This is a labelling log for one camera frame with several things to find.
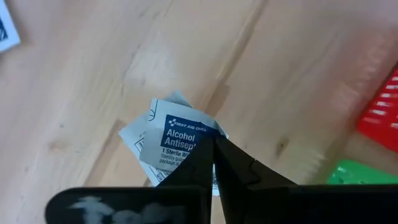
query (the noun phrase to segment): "wooden surface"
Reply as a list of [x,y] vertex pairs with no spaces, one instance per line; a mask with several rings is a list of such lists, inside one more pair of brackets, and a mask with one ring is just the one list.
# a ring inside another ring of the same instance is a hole
[[1,223],[43,223],[70,187],[143,185],[117,131],[176,89],[298,183],[343,157],[398,175],[353,132],[398,58],[393,0],[6,2],[22,45],[0,55]]

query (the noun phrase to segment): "green plastic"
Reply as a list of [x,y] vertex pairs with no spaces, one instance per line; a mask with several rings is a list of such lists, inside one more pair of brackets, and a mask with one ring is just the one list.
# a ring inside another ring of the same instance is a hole
[[355,161],[342,160],[329,177],[328,184],[398,184],[398,176]]

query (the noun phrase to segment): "red plastic object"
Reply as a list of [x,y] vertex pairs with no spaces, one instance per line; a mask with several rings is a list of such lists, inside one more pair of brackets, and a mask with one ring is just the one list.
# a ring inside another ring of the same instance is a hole
[[398,152],[398,67],[362,114],[357,129],[388,149]]

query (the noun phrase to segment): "wood grain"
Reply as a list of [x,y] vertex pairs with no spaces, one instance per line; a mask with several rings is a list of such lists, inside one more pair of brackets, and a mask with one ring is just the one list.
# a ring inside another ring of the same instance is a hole
[[398,56],[394,0],[6,2],[22,45],[0,55],[1,223],[43,223],[70,187],[144,184],[115,130],[173,90],[296,182],[343,157],[397,173],[353,132]]

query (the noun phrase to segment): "black tool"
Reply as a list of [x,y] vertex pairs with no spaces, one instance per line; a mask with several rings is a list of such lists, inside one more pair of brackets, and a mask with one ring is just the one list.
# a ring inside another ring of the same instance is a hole
[[46,221],[210,223],[213,163],[226,223],[395,222],[397,185],[299,186],[222,136],[203,138],[157,187],[61,192]]

